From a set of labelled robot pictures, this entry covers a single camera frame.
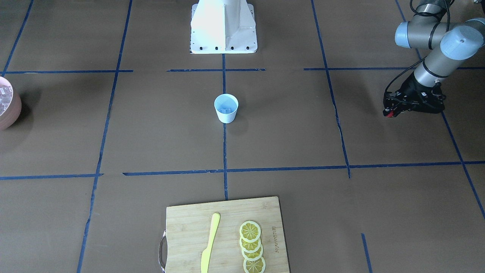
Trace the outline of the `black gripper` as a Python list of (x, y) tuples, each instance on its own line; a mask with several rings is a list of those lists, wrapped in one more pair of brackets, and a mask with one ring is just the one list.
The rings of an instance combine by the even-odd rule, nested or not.
[(405, 111), (439, 114), (445, 110), (446, 96), (442, 93), (440, 78), (433, 80), (432, 86), (428, 87), (410, 75), (397, 91), (389, 92), (390, 86), (402, 74), (404, 73), (400, 73), (386, 86), (383, 93), (383, 116), (389, 110), (394, 110), (395, 117)]

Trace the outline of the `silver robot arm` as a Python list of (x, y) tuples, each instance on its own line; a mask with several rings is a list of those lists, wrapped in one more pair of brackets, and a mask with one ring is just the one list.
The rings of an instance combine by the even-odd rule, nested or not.
[(484, 46), (484, 18), (452, 23), (452, 4), (452, 0), (422, 0), (418, 6), (410, 6), (414, 16), (398, 26), (395, 43), (403, 48), (429, 49), (430, 53), (411, 66), (414, 71), (397, 91), (385, 89), (383, 116), (444, 111), (442, 83)]

